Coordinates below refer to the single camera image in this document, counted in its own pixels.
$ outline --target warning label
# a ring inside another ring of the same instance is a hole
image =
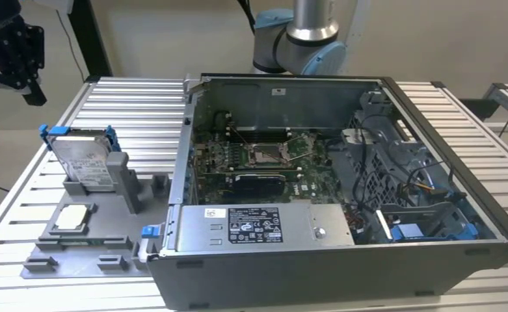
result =
[[[282,242],[279,208],[230,208],[227,212],[230,243]]]
[[[111,185],[106,162],[95,159],[79,159],[68,161],[72,172],[84,187]]]

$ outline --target floor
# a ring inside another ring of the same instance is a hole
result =
[[[0,130],[0,187],[12,187],[40,144],[38,130]],[[5,194],[0,190],[0,203]]]

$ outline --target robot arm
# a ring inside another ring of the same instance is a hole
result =
[[[20,92],[35,106],[47,101],[38,75],[43,62],[42,27],[24,23],[17,0],[0,0],[0,88]]]
[[[259,12],[254,26],[257,73],[338,73],[346,47],[335,41],[333,4],[333,0],[294,0],[294,11],[278,8]]]

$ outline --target white wall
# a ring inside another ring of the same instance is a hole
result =
[[[17,93],[0,90],[0,129],[38,129],[40,124],[55,123],[82,87],[80,74],[55,11],[28,1],[23,1],[21,5],[21,16],[26,22],[40,25],[44,29],[46,68],[40,71],[40,76],[42,89],[48,101],[42,107],[31,107]],[[66,16],[63,20],[68,33],[72,34]],[[87,69],[75,40],[74,44],[84,77],[87,77]]]
[[[508,1],[373,0],[350,73],[442,81],[480,97],[508,83]]]
[[[253,0],[254,14],[291,0]],[[180,78],[186,73],[249,72],[254,37],[235,0],[94,0],[116,75]],[[353,1],[335,2],[348,25]]]
[[[341,39],[354,1],[335,0]],[[255,12],[291,1],[253,0]],[[95,0],[118,75],[247,72],[253,39],[234,0]],[[464,97],[508,82],[508,1],[372,0],[349,74],[441,80]]]

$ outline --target small circuit board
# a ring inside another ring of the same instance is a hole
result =
[[[283,142],[233,142],[219,134],[197,136],[198,204],[345,202],[323,140],[310,131],[285,137]]]

